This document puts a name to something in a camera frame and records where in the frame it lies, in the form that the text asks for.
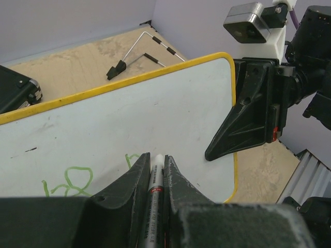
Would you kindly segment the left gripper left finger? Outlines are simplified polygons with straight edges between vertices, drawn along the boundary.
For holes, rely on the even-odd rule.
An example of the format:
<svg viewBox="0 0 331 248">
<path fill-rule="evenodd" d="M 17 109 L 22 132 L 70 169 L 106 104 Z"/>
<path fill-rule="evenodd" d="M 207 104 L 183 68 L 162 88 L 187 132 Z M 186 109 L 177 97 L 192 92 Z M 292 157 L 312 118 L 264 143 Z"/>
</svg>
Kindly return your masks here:
<svg viewBox="0 0 331 248">
<path fill-rule="evenodd" d="M 135 247 L 151 155 L 91 197 L 1 199 L 1 247 Z"/>
</svg>

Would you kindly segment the orange framed whiteboard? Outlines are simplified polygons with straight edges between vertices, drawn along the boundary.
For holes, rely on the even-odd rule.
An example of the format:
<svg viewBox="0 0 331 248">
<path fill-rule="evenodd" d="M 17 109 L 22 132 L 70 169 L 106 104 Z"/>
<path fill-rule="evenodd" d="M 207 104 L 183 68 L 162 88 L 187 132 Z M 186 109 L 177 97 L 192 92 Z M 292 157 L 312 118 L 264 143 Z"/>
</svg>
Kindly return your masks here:
<svg viewBox="0 0 331 248">
<path fill-rule="evenodd" d="M 90 196 L 149 152 L 229 202 L 237 155 L 209 162 L 205 151 L 235 103 L 234 77 L 233 58 L 218 52 L 2 114 L 1 197 Z"/>
</svg>

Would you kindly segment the white marker pen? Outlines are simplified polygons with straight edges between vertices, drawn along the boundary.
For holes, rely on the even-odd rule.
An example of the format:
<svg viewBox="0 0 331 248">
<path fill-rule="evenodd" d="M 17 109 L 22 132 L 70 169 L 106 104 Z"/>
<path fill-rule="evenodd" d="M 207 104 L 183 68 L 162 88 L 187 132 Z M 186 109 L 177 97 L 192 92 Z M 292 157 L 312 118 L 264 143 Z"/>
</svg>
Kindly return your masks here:
<svg viewBox="0 0 331 248">
<path fill-rule="evenodd" d="M 152 161 L 147 189 L 146 209 L 137 247 L 164 247 L 164 156 L 158 154 Z"/>
</svg>

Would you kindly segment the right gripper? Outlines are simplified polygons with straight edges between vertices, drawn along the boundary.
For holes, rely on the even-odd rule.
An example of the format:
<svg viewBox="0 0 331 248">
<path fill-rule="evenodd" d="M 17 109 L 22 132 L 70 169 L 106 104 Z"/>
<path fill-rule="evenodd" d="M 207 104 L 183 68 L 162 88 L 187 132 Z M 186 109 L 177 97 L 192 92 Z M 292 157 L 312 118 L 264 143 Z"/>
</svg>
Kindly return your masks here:
<svg viewBox="0 0 331 248">
<path fill-rule="evenodd" d="M 276 141 L 287 123 L 296 90 L 295 67 L 244 58 L 235 61 L 236 102 L 205 151 L 213 161 L 230 153 Z"/>
</svg>

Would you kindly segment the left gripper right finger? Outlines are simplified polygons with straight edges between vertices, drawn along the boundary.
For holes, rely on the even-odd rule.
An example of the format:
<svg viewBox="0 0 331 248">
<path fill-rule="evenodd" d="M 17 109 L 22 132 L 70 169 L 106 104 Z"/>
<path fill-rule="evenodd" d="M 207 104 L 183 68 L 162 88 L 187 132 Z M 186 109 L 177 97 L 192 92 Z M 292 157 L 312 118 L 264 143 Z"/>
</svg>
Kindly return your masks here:
<svg viewBox="0 0 331 248">
<path fill-rule="evenodd" d="M 167 247 L 314 247 L 299 213 L 283 204 L 216 204 L 165 158 Z"/>
</svg>

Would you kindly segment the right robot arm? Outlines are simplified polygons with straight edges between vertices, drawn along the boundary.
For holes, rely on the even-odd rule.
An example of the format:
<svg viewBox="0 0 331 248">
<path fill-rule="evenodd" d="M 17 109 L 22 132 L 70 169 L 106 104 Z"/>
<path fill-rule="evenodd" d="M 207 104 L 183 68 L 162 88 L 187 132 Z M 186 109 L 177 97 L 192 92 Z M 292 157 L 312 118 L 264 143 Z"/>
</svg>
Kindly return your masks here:
<svg viewBox="0 0 331 248">
<path fill-rule="evenodd" d="M 309 6 L 292 41 L 285 40 L 292 1 L 234 6 L 224 28 L 244 52 L 235 63 L 236 102 L 205 151 L 213 161 L 278 139 L 288 109 L 307 96 L 306 118 L 330 128 L 330 7 Z"/>
</svg>

